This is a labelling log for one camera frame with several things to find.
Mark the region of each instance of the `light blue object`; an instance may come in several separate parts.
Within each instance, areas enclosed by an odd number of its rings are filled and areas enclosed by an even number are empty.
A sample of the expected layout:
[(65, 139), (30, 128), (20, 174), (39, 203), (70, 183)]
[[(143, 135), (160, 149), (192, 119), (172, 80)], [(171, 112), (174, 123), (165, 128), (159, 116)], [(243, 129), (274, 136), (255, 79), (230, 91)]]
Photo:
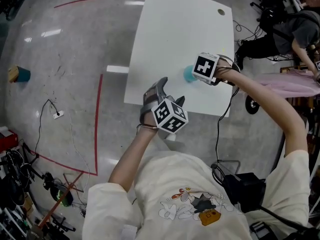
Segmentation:
[(17, 67), (19, 69), (19, 75), (15, 82), (28, 82), (31, 76), (30, 71), (19, 66)]
[(194, 68), (193, 65), (190, 65), (190, 66), (187, 66), (185, 69), (184, 69), (184, 72), (183, 72), (183, 76), (184, 76), (184, 79), (188, 82), (188, 83), (192, 83), (194, 81), (197, 81), (197, 79), (192, 75), (192, 69)]

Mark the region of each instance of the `forearm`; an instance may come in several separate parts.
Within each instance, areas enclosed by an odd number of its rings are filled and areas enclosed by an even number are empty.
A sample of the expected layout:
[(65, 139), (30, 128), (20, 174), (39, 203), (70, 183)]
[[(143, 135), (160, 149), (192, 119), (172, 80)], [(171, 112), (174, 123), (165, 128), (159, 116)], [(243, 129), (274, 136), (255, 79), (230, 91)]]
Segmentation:
[(284, 98), (235, 70), (223, 73), (221, 78), (246, 92), (280, 126), (287, 141), (286, 155), (294, 150), (307, 150), (305, 124)]
[(313, 63), (313, 61), (309, 58), (305, 49), (301, 48), (296, 39), (292, 42), (292, 49), (298, 55), (298, 57), (302, 60), (302, 62), (308, 67), (310, 71), (313, 72), (314, 75), (317, 74), (318, 70)]
[(139, 164), (146, 148), (156, 131), (147, 128), (141, 128), (131, 145), (124, 152), (123, 156), (113, 169), (109, 183), (121, 185), (125, 191), (129, 191), (134, 182)]

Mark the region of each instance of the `red box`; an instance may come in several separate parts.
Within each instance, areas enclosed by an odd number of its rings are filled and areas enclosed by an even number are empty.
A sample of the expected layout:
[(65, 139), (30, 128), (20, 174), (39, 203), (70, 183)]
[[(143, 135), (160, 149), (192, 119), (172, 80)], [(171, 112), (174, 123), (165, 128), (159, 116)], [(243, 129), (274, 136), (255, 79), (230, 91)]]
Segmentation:
[(12, 130), (0, 131), (0, 152), (15, 148), (16, 146), (18, 146), (17, 134), (15, 134)]

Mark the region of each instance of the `gray t-shirt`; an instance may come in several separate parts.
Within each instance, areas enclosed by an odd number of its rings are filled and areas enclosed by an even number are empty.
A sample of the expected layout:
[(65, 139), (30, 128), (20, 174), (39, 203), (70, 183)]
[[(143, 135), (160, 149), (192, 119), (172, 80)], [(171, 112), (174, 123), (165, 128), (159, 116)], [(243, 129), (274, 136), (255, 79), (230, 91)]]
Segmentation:
[[(314, 18), (320, 24), (320, 15), (310, 10), (302, 10), (297, 14), (307, 15)], [(286, 34), (290, 38), (296, 39), (301, 48), (306, 48), (318, 42), (320, 36), (319, 25), (313, 21), (298, 17), (287, 20), (285, 23), (276, 24), (274, 29)], [(292, 42), (284, 39), (283, 37), (273, 33), (275, 46), (280, 54), (285, 55), (292, 53)]]

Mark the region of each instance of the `red tape line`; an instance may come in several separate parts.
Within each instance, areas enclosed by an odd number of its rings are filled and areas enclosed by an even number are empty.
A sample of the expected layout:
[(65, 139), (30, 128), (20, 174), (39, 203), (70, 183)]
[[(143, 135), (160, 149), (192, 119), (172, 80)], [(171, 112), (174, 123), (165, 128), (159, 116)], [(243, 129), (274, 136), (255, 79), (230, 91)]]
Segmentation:
[(60, 5), (57, 5), (53, 8), (58, 8), (58, 7), (61, 7), (61, 6), (65, 6), (65, 5), (69, 5), (69, 4), (73, 4), (73, 3), (78, 3), (78, 2), (83, 2), (83, 1), (87, 1), (87, 0), (76, 0), (76, 1), (72, 1), (72, 2), (66, 2), (66, 3), (63, 3), (63, 4), (60, 4)]
[(98, 119), (99, 119), (99, 105), (100, 105), (100, 95), (101, 95), (101, 87), (102, 87), (102, 80), (103, 80), (104, 75), (101, 74), (100, 75), (100, 80), (99, 80), (99, 86), (98, 86), (98, 94), (96, 97), (96, 107), (95, 107), (95, 124), (94, 124), (94, 165), (95, 165), (95, 173), (93, 172), (88, 172), (88, 171), (84, 171), (84, 170), (79, 170), (67, 165), (64, 165), (62, 163), (56, 162), (48, 157), (45, 157), (44, 155), (41, 155), (38, 153), (39, 157), (46, 159), (52, 163), (55, 163), (58, 166), (62, 166), (64, 168), (76, 171), (76, 172), (80, 172), (80, 173), (84, 173), (84, 174), (90, 174), (93, 176), (98, 176)]

